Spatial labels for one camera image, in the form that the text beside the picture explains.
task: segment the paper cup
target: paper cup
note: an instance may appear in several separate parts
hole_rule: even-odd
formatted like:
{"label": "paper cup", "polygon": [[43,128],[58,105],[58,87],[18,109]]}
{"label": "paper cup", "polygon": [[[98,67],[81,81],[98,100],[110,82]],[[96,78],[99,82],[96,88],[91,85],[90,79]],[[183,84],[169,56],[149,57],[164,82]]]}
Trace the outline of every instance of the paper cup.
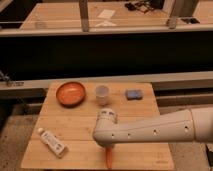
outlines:
{"label": "paper cup", "polygon": [[96,100],[100,106],[105,106],[109,102],[109,88],[105,85],[100,85],[95,88]]}

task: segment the orange item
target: orange item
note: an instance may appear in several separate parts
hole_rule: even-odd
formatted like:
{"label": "orange item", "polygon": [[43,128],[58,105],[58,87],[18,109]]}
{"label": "orange item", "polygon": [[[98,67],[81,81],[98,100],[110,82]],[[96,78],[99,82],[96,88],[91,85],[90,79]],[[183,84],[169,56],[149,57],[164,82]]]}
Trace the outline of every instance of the orange item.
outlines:
{"label": "orange item", "polygon": [[83,101],[85,94],[85,88],[81,83],[68,82],[58,88],[56,98],[62,105],[73,107]]}
{"label": "orange item", "polygon": [[109,170],[112,169],[112,148],[106,148],[106,166]]}

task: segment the table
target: table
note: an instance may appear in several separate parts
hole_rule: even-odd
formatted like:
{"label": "table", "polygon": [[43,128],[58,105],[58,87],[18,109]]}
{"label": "table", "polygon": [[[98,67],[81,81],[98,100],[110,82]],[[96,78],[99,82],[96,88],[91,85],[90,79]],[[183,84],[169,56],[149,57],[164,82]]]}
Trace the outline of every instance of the table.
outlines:
{"label": "table", "polygon": [[[140,11],[128,11],[126,2],[88,2],[90,27],[102,23],[105,19],[98,18],[104,10],[115,10],[109,20],[116,26],[165,26],[168,14],[155,10],[143,14]],[[45,28],[80,28],[80,12],[77,2],[71,3],[38,3],[28,15],[20,29],[35,29],[36,22],[45,22]]]}
{"label": "table", "polygon": [[[98,106],[94,90],[98,85],[110,88],[107,107],[118,114],[118,122],[128,122],[159,115],[156,99],[149,83],[82,83],[85,101],[75,108],[62,107],[56,100],[56,90],[62,83],[51,84],[38,121],[26,149],[22,168],[106,170],[105,150],[92,138]],[[143,100],[127,101],[126,89],[141,89]],[[69,148],[58,159],[40,140],[37,129],[52,131]],[[113,170],[173,170],[168,143],[117,144],[113,150]]]}

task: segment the bowl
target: bowl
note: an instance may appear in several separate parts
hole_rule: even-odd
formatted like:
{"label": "bowl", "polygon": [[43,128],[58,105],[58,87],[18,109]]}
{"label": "bowl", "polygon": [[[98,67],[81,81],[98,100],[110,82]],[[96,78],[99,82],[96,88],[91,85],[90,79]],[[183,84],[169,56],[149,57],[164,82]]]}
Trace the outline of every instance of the bowl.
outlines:
{"label": "bowl", "polygon": [[85,98],[85,87],[79,82],[67,82],[56,91],[58,102],[65,107],[79,105]]}

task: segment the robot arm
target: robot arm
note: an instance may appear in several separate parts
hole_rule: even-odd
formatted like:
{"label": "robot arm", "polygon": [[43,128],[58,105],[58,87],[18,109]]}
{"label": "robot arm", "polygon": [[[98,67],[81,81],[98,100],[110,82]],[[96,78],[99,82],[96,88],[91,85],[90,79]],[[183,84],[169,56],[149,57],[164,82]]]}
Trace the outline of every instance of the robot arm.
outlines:
{"label": "robot arm", "polygon": [[213,108],[182,110],[122,124],[117,124],[113,110],[102,109],[93,138],[106,148],[116,143],[213,142]]}

